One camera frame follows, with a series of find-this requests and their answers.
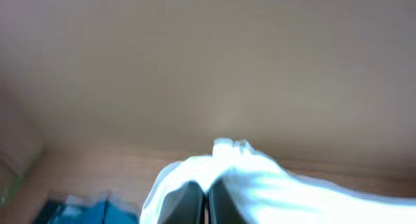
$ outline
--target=brown surface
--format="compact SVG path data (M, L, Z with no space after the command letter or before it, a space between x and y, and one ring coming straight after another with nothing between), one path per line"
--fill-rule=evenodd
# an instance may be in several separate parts
M50 145L171 151L230 136L401 170L416 167L414 12L414 0L0 0L0 69Z
M48 151L29 173L17 197L3 210L2 223L27 223L37 214L49 191L89 196L111 189L125 201L141 206L160 170L190 155L193 153L135 148ZM416 180L342 176L308 170L296 172L334 180L366 192L416 197Z

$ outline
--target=wooden surface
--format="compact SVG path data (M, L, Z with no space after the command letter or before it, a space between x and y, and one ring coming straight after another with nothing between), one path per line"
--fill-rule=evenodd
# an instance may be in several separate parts
M0 222L28 223L50 191L89 196L111 189L122 199L141 207L160 170L190 155L193 153L135 148L46 151L28 174L20 193L1 211L3 221ZM307 169L295 172L366 192L416 197L416 180L342 176Z

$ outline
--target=wall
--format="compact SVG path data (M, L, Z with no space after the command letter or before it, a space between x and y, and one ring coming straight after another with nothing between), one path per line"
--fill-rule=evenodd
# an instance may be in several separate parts
M415 176L414 11L413 0L0 0L0 67L52 146L206 151L230 136L276 158Z

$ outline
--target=white fabric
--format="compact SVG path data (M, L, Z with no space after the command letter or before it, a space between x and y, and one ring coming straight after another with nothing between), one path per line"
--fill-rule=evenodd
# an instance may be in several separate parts
M157 223L165 195L194 180L207 193L222 178L248 223L416 223L416 199L380 197L292 175L241 140L217 139L212 156L194 156L161 171L140 223Z

